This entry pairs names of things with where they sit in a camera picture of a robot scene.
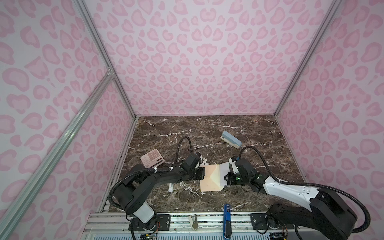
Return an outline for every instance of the marble surface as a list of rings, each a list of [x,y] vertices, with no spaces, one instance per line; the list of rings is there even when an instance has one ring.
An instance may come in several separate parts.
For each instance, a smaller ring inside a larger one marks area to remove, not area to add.
[[[230,157],[238,156],[240,150],[220,139],[224,130],[238,138],[243,146],[257,147],[277,177],[303,181],[272,115],[140,117],[120,177],[141,163],[142,155],[155,148],[167,161],[163,166],[170,164],[183,136],[190,137],[194,152],[201,153],[208,164],[227,162]],[[179,159],[188,156],[188,149],[188,141],[184,140]],[[265,172],[261,159],[252,149],[246,149],[243,156],[258,171]],[[157,212],[221,211],[225,203],[231,204],[234,211],[266,211],[277,200],[290,203],[275,196],[245,192],[240,186],[226,186],[222,191],[202,193],[199,181],[175,184],[172,193],[168,192],[168,184],[158,186],[147,199]]]

